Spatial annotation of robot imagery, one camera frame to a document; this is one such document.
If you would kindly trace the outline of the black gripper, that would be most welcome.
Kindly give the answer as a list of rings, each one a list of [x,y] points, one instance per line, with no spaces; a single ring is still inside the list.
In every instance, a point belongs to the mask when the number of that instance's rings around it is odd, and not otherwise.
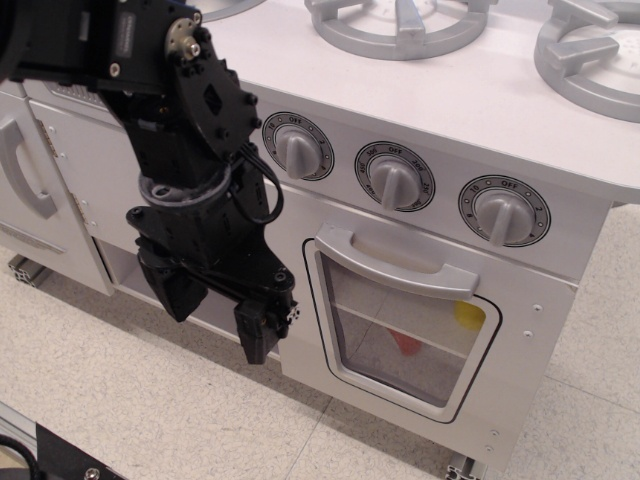
[[[236,303],[249,364],[264,364],[288,335],[297,305],[292,273],[270,250],[262,224],[268,202],[254,167],[226,168],[196,188],[139,179],[146,206],[131,209],[138,261],[165,311],[185,321],[214,291]]]

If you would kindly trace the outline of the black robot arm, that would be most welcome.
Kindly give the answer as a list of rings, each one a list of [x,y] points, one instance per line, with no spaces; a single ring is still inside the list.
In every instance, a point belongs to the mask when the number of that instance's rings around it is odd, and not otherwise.
[[[251,134],[257,98],[216,56],[182,1],[5,1],[1,76],[81,85],[124,127],[145,205],[127,212],[138,261],[183,321],[209,292],[235,302],[240,343],[262,364],[297,315],[293,274],[267,246],[281,213]]]

